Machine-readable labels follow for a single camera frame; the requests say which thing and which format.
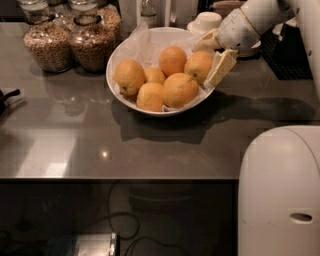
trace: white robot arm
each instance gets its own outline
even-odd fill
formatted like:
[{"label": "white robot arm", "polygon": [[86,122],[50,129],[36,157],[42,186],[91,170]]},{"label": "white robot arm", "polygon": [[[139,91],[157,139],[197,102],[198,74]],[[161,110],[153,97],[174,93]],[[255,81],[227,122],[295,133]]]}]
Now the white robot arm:
[{"label": "white robot arm", "polygon": [[209,31],[203,37],[205,40],[200,40],[194,46],[194,50],[203,47],[224,48],[237,50],[239,57],[248,56],[263,33],[292,17],[297,19],[320,98],[319,0],[248,0],[230,13],[218,30]]}]

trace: white cup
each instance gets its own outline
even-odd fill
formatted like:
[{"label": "white cup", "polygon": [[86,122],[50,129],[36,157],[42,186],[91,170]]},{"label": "white cup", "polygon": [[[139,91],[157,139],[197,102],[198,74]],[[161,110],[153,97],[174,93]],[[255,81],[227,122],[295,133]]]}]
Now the white cup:
[{"label": "white cup", "polygon": [[222,17],[215,12],[201,12],[197,18],[188,24],[188,30],[201,35],[213,28],[218,28],[221,24]]}]

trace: gray countertop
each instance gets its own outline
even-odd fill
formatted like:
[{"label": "gray countertop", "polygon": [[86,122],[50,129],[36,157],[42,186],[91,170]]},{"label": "gray countertop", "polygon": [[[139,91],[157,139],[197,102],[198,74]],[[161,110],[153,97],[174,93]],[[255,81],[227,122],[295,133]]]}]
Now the gray countertop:
[{"label": "gray countertop", "polygon": [[170,118],[129,110],[104,74],[42,72],[22,23],[0,23],[0,178],[239,178],[250,142],[277,126],[319,124],[312,80],[281,81],[262,57],[240,60],[203,103]]}]

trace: orange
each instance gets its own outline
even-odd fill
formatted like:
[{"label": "orange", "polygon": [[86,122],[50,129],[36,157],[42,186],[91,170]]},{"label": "orange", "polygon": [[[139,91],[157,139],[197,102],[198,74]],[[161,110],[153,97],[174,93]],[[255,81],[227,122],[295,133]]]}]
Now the orange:
[{"label": "orange", "polygon": [[163,101],[171,108],[182,108],[199,93],[197,81],[185,74],[176,73],[169,76],[163,84]]},{"label": "orange", "polygon": [[154,82],[163,84],[164,80],[166,80],[166,77],[160,68],[147,67],[144,69],[144,74],[146,76],[146,83]]},{"label": "orange", "polygon": [[136,95],[145,82],[143,67],[136,60],[125,59],[116,66],[113,80],[118,84],[121,94]]},{"label": "orange", "polygon": [[184,66],[184,73],[192,76],[201,85],[211,69],[213,56],[206,51],[198,51],[189,56]]},{"label": "orange", "polygon": [[162,99],[163,85],[159,83],[145,83],[141,86],[138,97],[137,106],[143,110],[162,112],[164,105]]},{"label": "orange", "polygon": [[187,54],[178,46],[168,46],[159,56],[159,66],[166,76],[183,73],[187,61]]}]

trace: fruit bowl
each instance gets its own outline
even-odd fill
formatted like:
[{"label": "fruit bowl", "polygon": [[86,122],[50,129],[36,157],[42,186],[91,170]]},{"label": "fruit bowl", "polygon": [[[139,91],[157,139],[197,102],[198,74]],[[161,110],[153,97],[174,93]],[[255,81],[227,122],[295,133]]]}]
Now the fruit bowl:
[{"label": "fruit bowl", "polygon": [[192,45],[198,39],[198,36],[195,36],[190,31],[179,28],[161,27],[147,29],[143,26],[138,27],[110,56],[106,69],[106,79],[111,92],[120,102],[129,108],[155,117],[177,115],[200,104],[211,95],[214,88],[210,90],[199,89],[198,97],[183,108],[170,109],[164,106],[163,112],[152,112],[140,109],[134,101],[128,100],[121,95],[118,85],[113,81],[113,74],[117,64],[126,58],[135,59],[141,63],[144,68],[151,65],[157,66],[158,57],[163,48],[169,45],[177,45],[184,49],[187,56],[189,56],[192,53]]}]

